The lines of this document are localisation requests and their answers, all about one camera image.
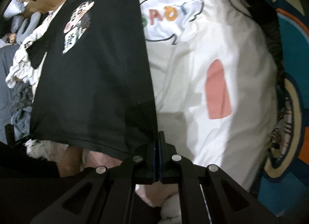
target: black fabric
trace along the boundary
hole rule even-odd
[[[284,89],[284,67],[281,33],[277,12],[265,0],[246,0],[253,20],[262,28],[268,51],[277,65],[277,84]]]
[[[85,6],[87,12],[80,13]],[[139,0],[67,0],[45,40],[49,45],[31,114],[32,139],[124,160],[157,138]],[[73,47],[65,52],[65,44]],[[34,43],[31,61],[40,62],[40,50]]]
[[[93,168],[86,168],[67,178],[27,178],[24,173],[6,170],[0,179],[0,223],[28,224],[54,201],[87,176]],[[135,195],[131,224],[157,224],[160,208],[152,208]]]
[[[38,26],[42,25],[43,21],[47,18],[47,16],[48,16],[48,12],[46,12],[45,14],[41,15],[41,18],[40,18]]]
[[[10,18],[9,20],[4,19],[3,17],[1,18],[0,18],[0,39],[7,33],[11,32],[11,24],[13,21],[13,18]]]
[[[48,38],[43,36],[36,40],[34,44],[26,49],[31,66],[37,69],[41,64],[45,52],[48,50]]]
[[[12,115],[10,106],[12,103],[13,89],[9,89],[5,78],[7,77],[10,66],[13,65],[13,58],[19,45],[7,45],[0,48],[0,142],[7,144],[4,126],[10,124]]]
[[[26,153],[16,151],[1,142],[0,167],[4,168],[0,172],[0,179],[8,176],[8,169],[18,171],[26,178],[59,178],[55,162],[31,158]]]

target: crumpled clothing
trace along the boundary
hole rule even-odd
[[[140,2],[158,130],[179,155],[216,164],[249,190],[277,114],[276,66],[262,30],[231,5],[250,15],[241,0]],[[166,6],[177,19],[164,18]],[[154,9],[162,19],[152,24]]]
[[[112,158],[104,153],[97,151],[90,151],[87,157],[87,163],[85,167],[98,167],[104,165],[107,168],[118,166],[122,161]]]
[[[35,30],[35,28],[38,26],[39,21],[41,18],[41,13],[40,12],[35,12],[31,18],[30,21],[26,19],[22,24],[21,27],[19,28],[17,35],[16,35],[16,41],[18,44],[22,44],[25,38],[29,36],[32,31]]]
[[[32,105],[32,90],[29,82],[18,82],[12,94],[12,105],[10,107],[10,113],[12,116],[16,114],[20,109],[29,107]]]
[[[28,106],[26,108],[20,109],[12,116],[11,124],[14,125],[16,140],[29,135],[31,111],[32,107]]]
[[[64,156],[65,150],[67,149],[67,144],[61,144],[57,142],[52,142],[50,140],[28,140],[25,143],[27,147],[27,155],[38,159],[45,158],[48,161],[53,161],[59,163]],[[89,150],[84,149],[82,153],[82,164],[81,171],[85,167],[90,167],[88,164],[88,154]]]
[[[9,89],[5,78],[9,68],[13,64],[13,58],[19,45],[9,45],[0,49],[0,142],[7,144],[4,126],[10,123],[10,105],[12,102],[13,89]]]
[[[179,194],[169,197],[161,208],[162,220],[158,224],[182,224]]]
[[[21,139],[30,132],[30,117],[32,111],[32,90],[29,82],[18,82],[12,94],[10,114],[14,126],[15,139]]]
[[[38,82],[42,68],[38,67],[37,69],[34,69],[31,66],[26,49],[30,47],[33,42],[43,36],[61,7],[62,5],[55,12],[50,11],[43,23],[37,27],[31,35],[26,37],[20,48],[16,51],[13,59],[13,65],[10,67],[10,72],[5,79],[9,88],[14,88],[16,85],[16,79],[22,80],[23,82],[29,82],[30,85],[34,85]]]
[[[283,52],[281,43],[281,34],[279,29],[279,21],[275,20],[267,24],[260,24],[265,33],[266,44],[269,53],[271,53],[277,66],[277,84],[280,88],[284,88],[284,67]]]

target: cartoon print fabric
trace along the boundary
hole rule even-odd
[[[202,0],[144,0],[141,11],[145,39],[172,39],[172,44],[176,44],[188,23],[195,20],[202,8]]]
[[[87,11],[94,5],[93,1],[85,1],[72,13],[70,21],[65,26],[65,42],[63,54],[68,52],[81,38],[90,26],[90,16]]]
[[[250,188],[277,115],[263,33],[228,0],[140,3],[159,130],[180,155]]]

